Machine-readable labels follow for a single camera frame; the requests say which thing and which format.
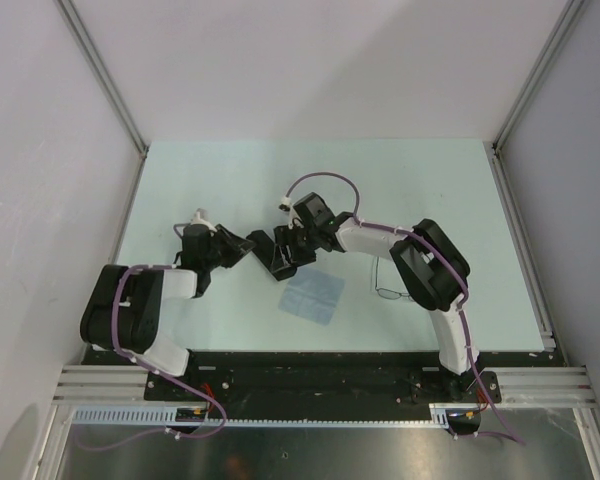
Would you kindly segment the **black glasses case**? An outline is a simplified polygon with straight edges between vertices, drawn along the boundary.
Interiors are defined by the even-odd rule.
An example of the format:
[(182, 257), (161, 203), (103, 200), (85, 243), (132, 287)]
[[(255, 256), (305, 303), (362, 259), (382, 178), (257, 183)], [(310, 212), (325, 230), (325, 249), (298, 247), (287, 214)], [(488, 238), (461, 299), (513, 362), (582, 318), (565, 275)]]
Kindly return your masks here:
[(252, 231), (247, 239), (254, 244), (252, 253), (276, 281), (288, 280), (297, 273), (297, 267), (283, 258), (279, 247), (265, 231)]

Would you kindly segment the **blue cleaning cloth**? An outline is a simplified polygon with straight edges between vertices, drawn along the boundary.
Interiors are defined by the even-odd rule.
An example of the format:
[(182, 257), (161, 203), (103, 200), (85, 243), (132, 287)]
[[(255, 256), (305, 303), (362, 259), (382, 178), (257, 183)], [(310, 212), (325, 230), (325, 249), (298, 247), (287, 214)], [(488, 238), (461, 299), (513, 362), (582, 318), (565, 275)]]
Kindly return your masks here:
[(344, 291), (345, 280), (313, 268), (300, 269), (288, 281), (278, 308), (288, 314), (328, 325)]

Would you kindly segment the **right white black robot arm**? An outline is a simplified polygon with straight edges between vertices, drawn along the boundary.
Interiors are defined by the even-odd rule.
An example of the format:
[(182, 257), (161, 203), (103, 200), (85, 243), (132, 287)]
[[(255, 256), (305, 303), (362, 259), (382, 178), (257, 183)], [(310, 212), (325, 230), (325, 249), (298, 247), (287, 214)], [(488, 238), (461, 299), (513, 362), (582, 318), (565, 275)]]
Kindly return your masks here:
[(296, 203), (285, 197), (287, 223), (274, 229), (269, 271), (278, 280), (316, 261), (317, 252), (365, 254), (391, 261), (413, 302), (429, 312), (439, 347), (443, 393), (464, 401), (477, 389), (471, 369), (479, 351), (471, 341), (464, 304), (470, 267), (439, 225), (424, 219), (412, 229), (363, 221), (352, 212), (334, 214), (310, 193)]

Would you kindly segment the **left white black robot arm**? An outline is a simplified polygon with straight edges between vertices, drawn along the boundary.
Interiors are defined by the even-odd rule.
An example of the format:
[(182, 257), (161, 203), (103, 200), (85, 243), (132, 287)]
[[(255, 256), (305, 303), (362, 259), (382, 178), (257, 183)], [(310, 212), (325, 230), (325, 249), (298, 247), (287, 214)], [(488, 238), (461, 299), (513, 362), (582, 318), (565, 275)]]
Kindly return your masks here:
[(160, 331), (162, 307), (169, 300), (203, 296), (212, 271), (234, 267), (255, 242), (206, 221), (185, 224), (180, 240), (172, 264), (105, 265), (83, 313), (80, 336), (93, 347), (167, 374), (167, 389), (187, 400), (199, 392), (201, 376), (188, 367), (189, 350)]

